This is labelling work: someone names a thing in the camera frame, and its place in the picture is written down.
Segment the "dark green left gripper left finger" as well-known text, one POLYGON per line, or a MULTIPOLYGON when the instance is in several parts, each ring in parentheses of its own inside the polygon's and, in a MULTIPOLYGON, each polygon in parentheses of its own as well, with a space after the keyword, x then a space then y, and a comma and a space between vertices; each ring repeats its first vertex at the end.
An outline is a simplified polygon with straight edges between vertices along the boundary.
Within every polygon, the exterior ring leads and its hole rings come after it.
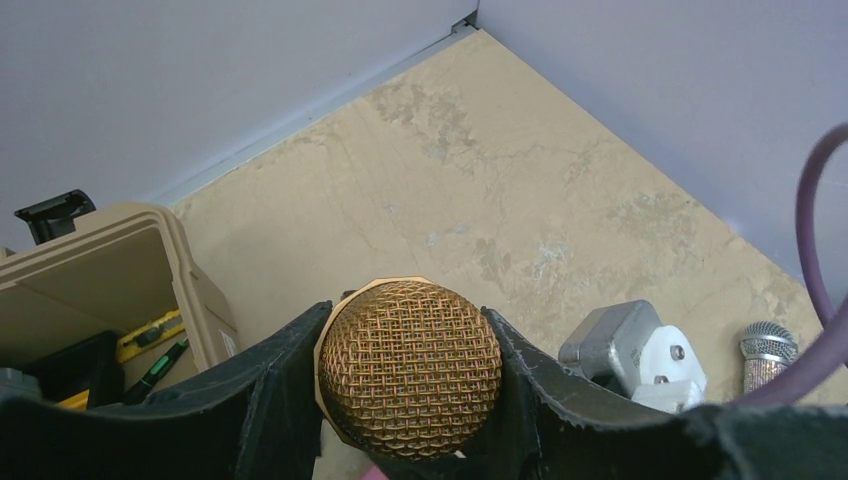
POLYGON ((313 350, 324 301, 137 405, 1 402, 5 479, 309 479, 321 452, 313 350))

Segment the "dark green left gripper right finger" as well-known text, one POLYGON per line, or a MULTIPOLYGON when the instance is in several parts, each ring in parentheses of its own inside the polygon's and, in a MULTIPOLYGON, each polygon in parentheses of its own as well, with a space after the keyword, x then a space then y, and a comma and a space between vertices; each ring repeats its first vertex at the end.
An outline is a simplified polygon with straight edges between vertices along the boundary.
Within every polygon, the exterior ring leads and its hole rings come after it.
POLYGON ((497 311, 503 354, 492 479, 843 479, 843 407, 703 405, 667 414, 576 375, 497 311))

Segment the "pink microphone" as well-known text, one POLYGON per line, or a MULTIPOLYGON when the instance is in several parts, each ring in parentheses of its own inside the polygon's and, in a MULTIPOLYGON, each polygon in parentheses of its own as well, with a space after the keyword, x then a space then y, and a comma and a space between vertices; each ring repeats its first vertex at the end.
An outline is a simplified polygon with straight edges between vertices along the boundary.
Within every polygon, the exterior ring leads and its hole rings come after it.
POLYGON ((361 480, 388 480, 388 476, 374 465, 362 475, 361 480))

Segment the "gold microphone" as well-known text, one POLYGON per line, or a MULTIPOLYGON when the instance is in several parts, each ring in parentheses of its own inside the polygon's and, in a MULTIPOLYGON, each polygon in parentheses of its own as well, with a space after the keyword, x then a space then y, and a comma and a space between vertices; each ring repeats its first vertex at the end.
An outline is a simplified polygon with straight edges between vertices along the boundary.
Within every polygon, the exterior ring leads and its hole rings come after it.
POLYGON ((454 455, 484 427, 502 386, 482 311, 423 277, 350 292, 314 347, 315 400, 346 444, 413 462, 454 455))

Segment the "silver mesh glitter microphone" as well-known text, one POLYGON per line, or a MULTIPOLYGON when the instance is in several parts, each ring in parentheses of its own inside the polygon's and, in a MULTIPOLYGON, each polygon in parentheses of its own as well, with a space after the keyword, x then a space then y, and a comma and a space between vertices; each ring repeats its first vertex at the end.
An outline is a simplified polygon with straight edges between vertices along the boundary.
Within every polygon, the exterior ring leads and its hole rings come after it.
POLYGON ((799 354, 795 336, 771 321, 757 321, 745 327, 739 336, 739 347, 743 356, 744 394, 772 381, 791 366, 799 354))

